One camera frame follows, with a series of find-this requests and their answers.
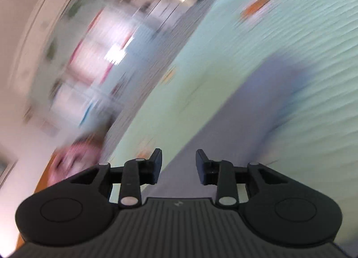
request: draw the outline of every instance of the blurred background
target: blurred background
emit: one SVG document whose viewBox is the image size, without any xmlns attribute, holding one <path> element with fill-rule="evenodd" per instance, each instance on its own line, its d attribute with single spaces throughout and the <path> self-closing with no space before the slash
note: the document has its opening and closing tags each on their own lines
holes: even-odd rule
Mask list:
<svg viewBox="0 0 358 258">
<path fill-rule="evenodd" d="M 0 5 L 0 255 L 21 245 L 14 215 L 34 191 L 154 148 L 165 168 L 218 118 L 235 160 L 338 202 L 336 242 L 356 253 L 357 0 Z"/>
</svg>

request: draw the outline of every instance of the orange object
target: orange object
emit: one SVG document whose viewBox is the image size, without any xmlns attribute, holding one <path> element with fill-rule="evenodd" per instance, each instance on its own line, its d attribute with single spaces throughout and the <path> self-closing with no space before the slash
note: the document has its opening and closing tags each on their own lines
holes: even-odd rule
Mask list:
<svg viewBox="0 0 358 258">
<path fill-rule="evenodd" d="M 153 150 L 151 150 L 149 148 L 144 148 L 137 153 L 137 158 L 149 159 L 150 156 L 152 155 L 152 153 L 153 153 Z"/>
<path fill-rule="evenodd" d="M 56 156 L 57 156 L 57 151 L 53 152 L 50 161 L 48 162 L 44 172 L 42 173 L 42 176 L 41 176 L 39 182 L 37 183 L 35 193 L 47 188 L 49 170 L 50 170 L 50 167 L 51 167 L 53 161 L 55 160 Z M 23 244 L 24 244 L 24 240 L 22 239 L 21 235 L 19 234 L 19 238 L 17 239 L 17 244 L 16 244 L 16 250 L 19 249 Z"/>
<path fill-rule="evenodd" d="M 176 68 L 172 67 L 162 78 L 162 84 L 168 84 L 174 77 Z"/>
<path fill-rule="evenodd" d="M 261 8 L 268 4 L 271 0 L 256 0 L 253 4 L 248 6 L 241 12 L 241 18 L 247 19 L 253 14 L 257 13 Z"/>
</svg>

